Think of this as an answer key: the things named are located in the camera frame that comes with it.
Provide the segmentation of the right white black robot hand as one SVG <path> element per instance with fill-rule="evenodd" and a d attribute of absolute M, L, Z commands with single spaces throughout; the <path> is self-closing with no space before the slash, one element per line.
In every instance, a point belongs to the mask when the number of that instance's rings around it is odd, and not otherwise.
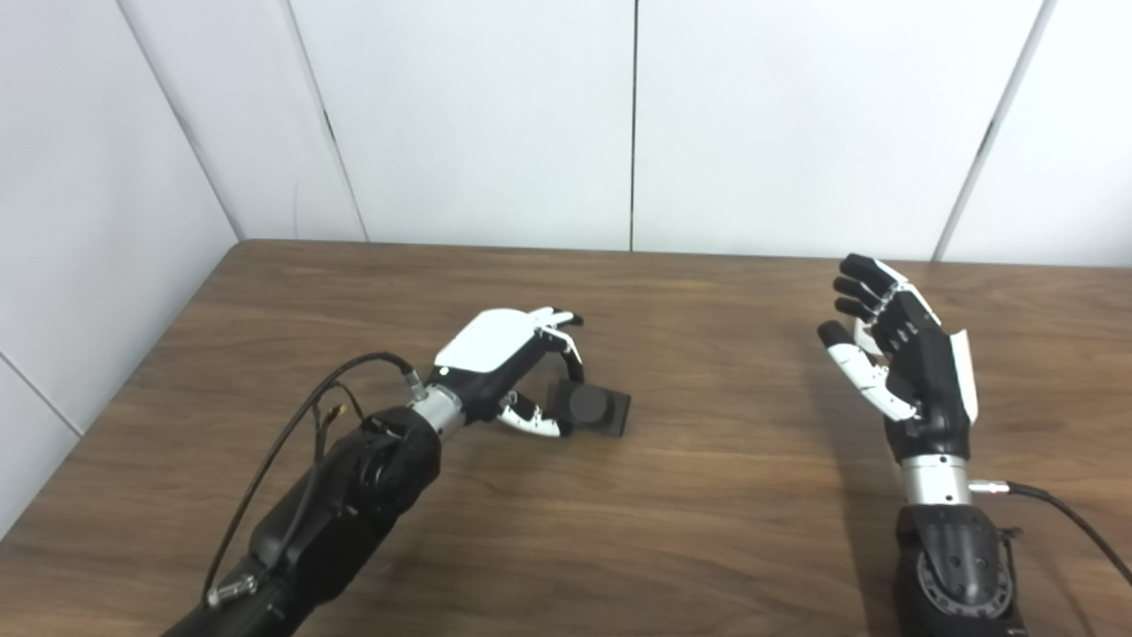
<path fill-rule="evenodd" d="M 876 258 L 849 253 L 833 289 L 834 308 L 854 319 L 854 329 L 821 322 L 818 338 L 881 412 L 894 459 L 968 460 L 978 395 L 967 332 L 946 332 L 914 282 Z"/>

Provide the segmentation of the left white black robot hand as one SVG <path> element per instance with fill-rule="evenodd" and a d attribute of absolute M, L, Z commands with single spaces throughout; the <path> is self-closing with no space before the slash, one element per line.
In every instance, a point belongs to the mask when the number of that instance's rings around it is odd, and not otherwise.
<path fill-rule="evenodd" d="M 481 311 L 438 352 L 410 407 L 441 441 L 458 427 L 495 420 L 541 438 L 569 438 L 569 423 L 550 418 L 516 387 L 549 352 L 561 355 L 571 380 L 582 382 L 584 363 L 565 329 L 583 322 L 581 315 L 555 307 Z"/>

